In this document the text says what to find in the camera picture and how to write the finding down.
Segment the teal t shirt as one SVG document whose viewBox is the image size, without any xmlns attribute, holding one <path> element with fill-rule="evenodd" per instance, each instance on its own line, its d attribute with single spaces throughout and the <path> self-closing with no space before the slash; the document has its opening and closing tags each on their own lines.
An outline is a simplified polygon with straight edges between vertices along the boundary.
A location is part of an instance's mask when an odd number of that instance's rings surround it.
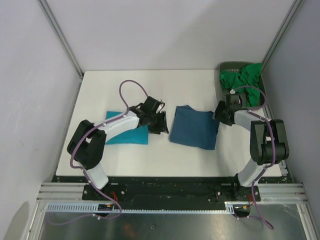
<svg viewBox="0 0 320 240">
<path fill-rule="evenodd" d="M 113 138 L 107 138 L 106 145 L 118 145 L 118 144 L 137 144 L 148 145 L 149 144 L 149 130 L 148 127 L 139 126 L 138 128 L 125 131 Z"/>
</svg>

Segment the dark blue t shirt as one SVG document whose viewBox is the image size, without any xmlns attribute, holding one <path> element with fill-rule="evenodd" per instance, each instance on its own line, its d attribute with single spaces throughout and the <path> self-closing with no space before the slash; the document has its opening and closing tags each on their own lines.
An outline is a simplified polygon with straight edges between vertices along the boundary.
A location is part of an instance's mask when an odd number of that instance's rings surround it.
<svg viewBox="0 0 320 240">
<path fill-rule="evenodd" d="M 220 122 L 212 111 L 198 111 L 189 105 L 177 106 L 169 141 L 188 147 L 213 151 Z"/>
</svg>

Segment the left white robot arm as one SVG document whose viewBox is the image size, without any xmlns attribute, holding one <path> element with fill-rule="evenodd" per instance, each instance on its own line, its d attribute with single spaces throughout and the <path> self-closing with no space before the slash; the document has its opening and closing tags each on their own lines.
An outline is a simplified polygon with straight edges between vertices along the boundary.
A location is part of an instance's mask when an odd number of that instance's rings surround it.
<svg viewBox="0 0 320 240">
<path fill-rule="evenodd" d="M 83 120 L 79 123 L 68 146 L 70 166 L 81 169 L 93 185 L 93 194 L 100 200 L 110 196 L 108 176 L 101 165 L 106 143 L 127 131 L 146 126 L 150 134 L 169 133 L 165 103 L 148 96 L 146 100 L 100 123 Z"/>
</svg>

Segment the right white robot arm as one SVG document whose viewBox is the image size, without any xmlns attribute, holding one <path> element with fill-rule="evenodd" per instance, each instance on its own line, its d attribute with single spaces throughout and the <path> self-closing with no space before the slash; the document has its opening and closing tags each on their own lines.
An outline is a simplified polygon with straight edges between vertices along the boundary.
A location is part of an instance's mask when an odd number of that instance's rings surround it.
<svg viewBox="0 0 320 240">
<path fill-rule="evenodd" d="M 238 125 L 250 132 L 250 160 L 234 176 L 230 188 L 231 196 L 242 201 L 268 169 L 289 157 L 284 121 L 267 119 L 250 109 L 242 108 L 242 99 L 237 93 L 228 93 L 225 100 L 219 101 L 214 118 L 222 124 Z"/>
</svg>

